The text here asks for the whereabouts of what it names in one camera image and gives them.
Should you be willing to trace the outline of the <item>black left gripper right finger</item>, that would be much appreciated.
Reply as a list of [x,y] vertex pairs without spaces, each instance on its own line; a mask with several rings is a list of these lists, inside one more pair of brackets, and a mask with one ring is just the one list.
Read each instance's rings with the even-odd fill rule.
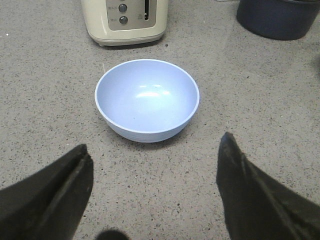
[[232,240],[318,240],[320,207],[251,163],[234,136],[220,140],[216,183]]

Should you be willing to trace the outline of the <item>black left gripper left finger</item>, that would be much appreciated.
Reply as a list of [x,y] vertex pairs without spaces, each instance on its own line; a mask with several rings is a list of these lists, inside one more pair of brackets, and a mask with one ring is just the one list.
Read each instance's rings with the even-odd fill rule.
[[86,209],[94,163],[80,144],[0,191],[2,240],[71,240]]

